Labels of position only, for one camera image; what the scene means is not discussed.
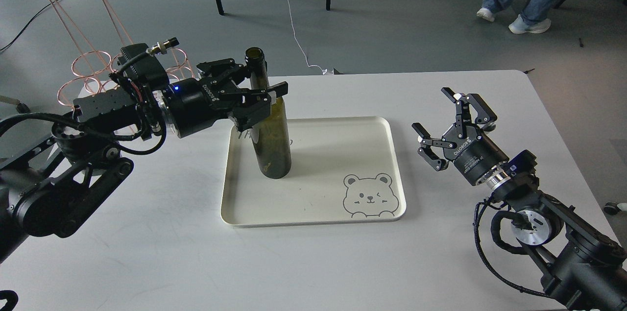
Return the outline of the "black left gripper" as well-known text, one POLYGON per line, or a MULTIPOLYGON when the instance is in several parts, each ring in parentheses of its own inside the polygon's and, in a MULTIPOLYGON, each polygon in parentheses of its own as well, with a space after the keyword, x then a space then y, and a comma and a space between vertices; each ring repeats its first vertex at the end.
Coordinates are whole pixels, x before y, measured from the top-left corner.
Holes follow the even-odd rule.
POLYGON ((199 79, 188 78, 163 90, 162 108, 166 123, 184 138, 228 119, 239 132, 251 129, 271 115, 272 102, 288 93, 288 83, 267 89, 240 88, 251 77, 249 68, 222 59, 198 63, 199 79))

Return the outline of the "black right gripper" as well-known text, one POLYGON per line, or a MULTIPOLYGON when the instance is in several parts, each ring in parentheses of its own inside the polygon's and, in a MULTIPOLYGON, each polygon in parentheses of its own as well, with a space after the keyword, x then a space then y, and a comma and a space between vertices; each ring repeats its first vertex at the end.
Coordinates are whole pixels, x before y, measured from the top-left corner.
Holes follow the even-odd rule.
POLYGON ((449 161, 453 162, 469 184, 477 186, 493 167, 509 161, 509 157, 484 133, 495 130, 498 117, 477 93, 454 93, 448 87, 441 88, 441 92, 456 105, 455 123, 439 141, 430 137, 420 123, 414 122, 412 128, 420 143, 417 153, 437 172, 445 170, 449 161), (432 147, 443 148, 445 159, 439 158, 432 147))

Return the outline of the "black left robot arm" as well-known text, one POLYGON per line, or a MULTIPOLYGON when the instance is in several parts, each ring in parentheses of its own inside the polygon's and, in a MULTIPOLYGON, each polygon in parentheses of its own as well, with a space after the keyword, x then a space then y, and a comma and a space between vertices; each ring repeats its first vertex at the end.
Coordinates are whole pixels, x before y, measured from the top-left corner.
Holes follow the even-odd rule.
POLYGON ((157 54, 179 42, 121 48, 116 88, 74 100, 71 112, 20 113, 1 121, 1 132, 25 120, 51 123, 48 136, 1 163, 1 260, 28 237, 67 238, 96 212, 134 169, 122 153, 148 155, 163 146, 167 128, 183 138, 229 119, 240 132, 271 115, 288 84, 252 85, 266 74, 260 48, 233 59, 197 65, 200 77, 171 82, 157 54))

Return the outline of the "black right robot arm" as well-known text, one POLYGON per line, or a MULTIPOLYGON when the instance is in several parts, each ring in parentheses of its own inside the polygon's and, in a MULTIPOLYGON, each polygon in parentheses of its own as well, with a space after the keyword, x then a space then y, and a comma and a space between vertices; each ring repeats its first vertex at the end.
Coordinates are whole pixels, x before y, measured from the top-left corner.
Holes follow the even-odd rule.
POLYGON ((551 298, 571 311, 624 311, 627 308, 626 251, 617 242, 555 197, 539 189, 536 157, 528 150, 509 159, 488 137, 497 115, 476 93, 442 88, 455 104, 455 122, 433 138, 420 124, 412 127, 420 143, 417 153, 436 171, 453 164, 472 186, 486 184, 490 196, 475 207, 473 235, 484 266, 521 293, 551 298), (542 291, 502 277, 483 252, 479 226, 484 211, 495 209, 492 241, 513 255, 531 258, 542 277, 542 291))

